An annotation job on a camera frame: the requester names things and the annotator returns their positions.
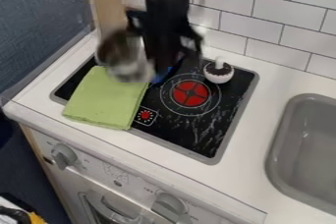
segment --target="burner ring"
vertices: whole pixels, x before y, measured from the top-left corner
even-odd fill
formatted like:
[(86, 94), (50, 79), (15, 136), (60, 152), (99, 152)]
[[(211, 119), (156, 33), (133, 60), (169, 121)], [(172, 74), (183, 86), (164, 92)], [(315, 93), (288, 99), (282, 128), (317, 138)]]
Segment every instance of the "burner ring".
[[(205, 96), (204, 99), (196, 99), (196, 101), (192, 101), (191, 103), (188, 103), (187, 100), (183, 100), (183, 97), (185, 97), (184, 95), (182, 95), (182, 98), (180, 97), (178, 99), (176, 96), (174, 97), (174, 88), (181, 84), (187, 84), (187, 86), (183, 86), (182, 88), (182, 91), (185, 91), (185, 95), (192, 96), (193, 91), (188, 89), (193, 89), (194, 87), (190, 84), (190, 82), (193, 82), (193, 84), (202, 84), (200, 87), (202, 90), (200, 96), (206, 93), (207, 96)], [(221, 99), (222, 92), (220, 87), (217, 84), (208, 82), (205, 76), (200, 74), (177, 75), (168, 80), (160, 88), (160, 100), (162, 104), (166, 107), (166, 109), (180, 116), (197, 117), (207, 114), (218, 106)]]

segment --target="red button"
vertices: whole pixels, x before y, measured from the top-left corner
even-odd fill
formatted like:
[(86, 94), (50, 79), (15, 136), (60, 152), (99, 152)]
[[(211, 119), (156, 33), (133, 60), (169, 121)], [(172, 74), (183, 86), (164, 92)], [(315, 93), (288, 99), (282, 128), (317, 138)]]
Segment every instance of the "red button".
[(140, 116), (141, 116), (142, 119), (146, 120), (150, 117), (150, 113), (149, 113), (149, 111), (142, 111)]

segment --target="play kitchen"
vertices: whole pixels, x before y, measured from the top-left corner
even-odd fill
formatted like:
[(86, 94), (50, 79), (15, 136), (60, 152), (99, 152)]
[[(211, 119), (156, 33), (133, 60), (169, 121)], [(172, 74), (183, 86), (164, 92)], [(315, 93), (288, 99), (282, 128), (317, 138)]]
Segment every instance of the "play kitchen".
[(73, 223), (336, 222), (336, 81), (201, 48), (190, 29), (165, 40), (91, 1), (99, 32), (2, 95)]

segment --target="red burner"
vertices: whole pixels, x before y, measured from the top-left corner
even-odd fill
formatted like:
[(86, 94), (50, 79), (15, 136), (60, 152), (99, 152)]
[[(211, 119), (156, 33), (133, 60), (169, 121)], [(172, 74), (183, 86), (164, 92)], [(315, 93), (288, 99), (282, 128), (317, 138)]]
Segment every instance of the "red burner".
[(150, 118), (150, 112), (146, 111), (146, 110), (141, 111), (140, 116), (141, 116), (142, 119), (148, 119), (148, 118)]
[(207, 87), (199, 82), (184, 81), (173, 87), (174, 100), (183, 106), (198, 107), (208, 98)]

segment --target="white countertop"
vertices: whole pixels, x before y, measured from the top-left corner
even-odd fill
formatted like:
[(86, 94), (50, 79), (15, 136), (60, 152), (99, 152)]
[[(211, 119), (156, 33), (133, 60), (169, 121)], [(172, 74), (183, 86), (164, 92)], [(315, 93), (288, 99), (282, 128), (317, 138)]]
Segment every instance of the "white countertop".
[(5, 113), (83, 150), (99, 153), (105, 159), (122, 160), (146, 176), (219, 209), (225, 207), (220, 194), (226, 194), (266, 212), (266, 224), (336, 223), (335, 216), (279, 193), (264, 171), (268, 148), (288, 100), (301, 93), (336, 98), (336, 81), (205, 48), (206, 58), (225, 56), (231, 64), (255, 71), (260, 76), (223, 158), (218, 164), (209, 166), (127, 132), (75, 123), (62, 117), (63, 106), (50, 100), (49, 95), (91, 56), (96, 42), (94, 34), (83, 39), (7, 103)]

